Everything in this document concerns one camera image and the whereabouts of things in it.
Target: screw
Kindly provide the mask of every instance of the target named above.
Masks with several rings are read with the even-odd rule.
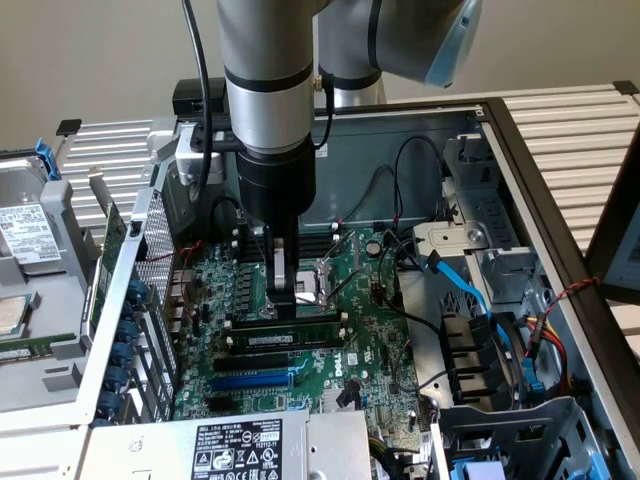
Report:
[[[480,243],[484,239],[484,233],[474,228],[473,230],[469,230],[467,237],[469,237],[471,243]]]
[[[322,91],[322,77],[320,75],[316,75],[313,77],[313,91],[314,92]]]

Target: blue latch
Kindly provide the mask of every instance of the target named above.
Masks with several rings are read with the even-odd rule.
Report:
[[[522,372],[524,379],[531,387],[531,391],[536,395],[544,394],[544,385],[536,377],[536,371],[533,367],[533,359],[525,357],[522,359]]]
[[[56,165],[56,157],[53,154],[53,150],[48,145],[42,143],[42,137],[38,139],[35,148],[36,154],[42,157],[47,170],[49,171],[49,180],[60,180],[60,172]]]

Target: gray wall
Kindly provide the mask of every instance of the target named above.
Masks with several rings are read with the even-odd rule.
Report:
[[[485,0],[471,58],[446,93],[640,85],[639,0]],[[209,72],[222,73],[214,0],[195,0]],[[64,118],[171,113],[197,74],[180,0],[1,0],[0,150],[49,140]],[[441,92],[387,76],[390,99]]]

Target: black pcie slot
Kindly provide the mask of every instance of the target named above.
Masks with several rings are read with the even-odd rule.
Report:
[[[213,361],[213,369],[216,372],[270,370],[275,368],[287,368],[288,366],[289,355],[286,353],[274,353],[255,357],[225,357],[216,358]]]
[[[251,353],[269,353],[269,352],[293,352],[296,350],[315,350],[319,348],[342,348],[344,341],[340,339],[323,340],[309,342],[303,344],[289,345],[243,345],[231,348],[232,355],[246,355]]]
[[[308,317],[292,318],[290,320],[234,320],[233,330],[253,330],[256,328],[271,328],[271,327],[303,327],[308,325],[339,323],[340,315],[310,315]]]

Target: red wire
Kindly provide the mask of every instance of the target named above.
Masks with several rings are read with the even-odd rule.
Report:
[[[551,302],[551,305],[549,305],[547,309],[544,311],[545,317],[551,313],[551,310],[553,310],[553,307],[555,307],[556,303],[558,303],[563,297],[566,297],[570,293],[574,293],[577,290],[582,290],[583,288],[588,287],[589,285],[594,285],[594,284],[595,285],[600,284],[600,279],[598,277],[585,278],[581,282],[575,282],[569,285],[569,288],[561,291],[558,295],[556,295],[556,298],[553,299],[553,302]]]
[[[527,328],[529,328],[529,330],[533,332],[535,327],[527,323]],[[556,338],[551,333],[543,330],[542,337],[545,340],[551,342],[558,349],[558,353],[560,353],[560,359],[562,361],[562,372],[560,372],[560,393],[563,394],[566,390],[566,381],[567,381],[567,368],[568,368],[567,351],[565,350],[564,345],[562,345],[562,342],[560,341],[560,339]]]
[[[198,240],[193,247],[183,248],[179,252],[179,253],[187,252],[187,256],[185,257],[184,263],[182,264],[182,272],[180,273],[180,295],[182,296],[182,302],[184,303],[184,310],[187,312],[187,317],[189,317],[189,320],[192,319],[191,310],[189,309],[189,302],[187,301],[187,297],[184,294],[185,288],[184,288],[184,283],[182,283],[182,280],[184,278],[184,271],[189,265],[189,258],[191,258],[191,254],[193,253],[194,250],[197,250],[201,246],[202,246],[202,240]]]
[[[181,250],[174,250],[173,252],[169,252],[169,253],[166,253],[164,255],[160,255],[159,257],[147,258],[147,259],[145,259],[143,261],[144,262],[157,262],[158,260],[162,260],[163,258],[173,257],[174,255],[181,255],[181,254],[183,254],[185,252],[188,252],[191,248],[190,247],[186,247],[186,248],[183,248]]]

